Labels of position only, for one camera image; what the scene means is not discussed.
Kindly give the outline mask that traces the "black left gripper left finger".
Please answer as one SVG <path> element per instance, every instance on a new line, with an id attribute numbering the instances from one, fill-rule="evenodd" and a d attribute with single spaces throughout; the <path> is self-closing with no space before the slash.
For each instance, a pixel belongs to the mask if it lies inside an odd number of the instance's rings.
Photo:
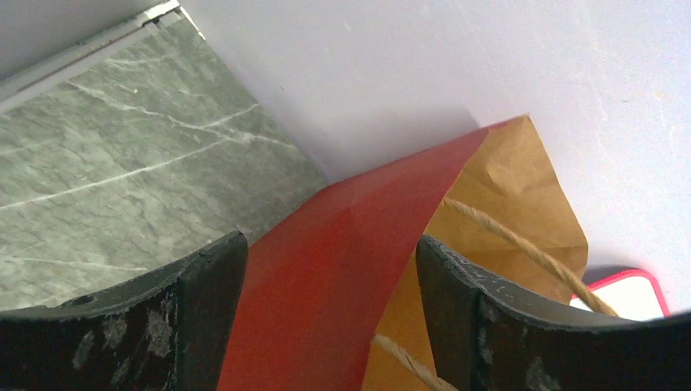
<path id="1" fill-rule="evenodd" d="M 2 389 L 216 389 L 248 253 L 234 231 L 55 307 L 4 310 Z"/>

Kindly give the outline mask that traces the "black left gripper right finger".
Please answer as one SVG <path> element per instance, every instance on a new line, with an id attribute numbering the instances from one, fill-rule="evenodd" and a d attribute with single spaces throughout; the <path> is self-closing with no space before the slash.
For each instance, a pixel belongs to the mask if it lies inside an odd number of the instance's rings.
<path id="1" fill-rule="evenodd" d="M 460 390 L 687 390 L 690 316 L 576 309 L 424 235 L 416 270 L 438 375 Z"/>

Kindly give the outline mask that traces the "red brown paper bag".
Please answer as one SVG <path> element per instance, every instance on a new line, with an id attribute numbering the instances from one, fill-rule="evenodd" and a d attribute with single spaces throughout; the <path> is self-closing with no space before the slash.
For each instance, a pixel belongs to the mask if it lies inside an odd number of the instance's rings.
<path id="1" fill-rule="evenodd" d="M 415 272 L 422 235 L 554 301 L 572 290 L 445 200 L 471 206 L 582 277 L 588 243 L 528 116 L 324 188 L 249 250 L 221 390 L 394 390 L 422 383 L 376 332 L 432 362 Z"/>

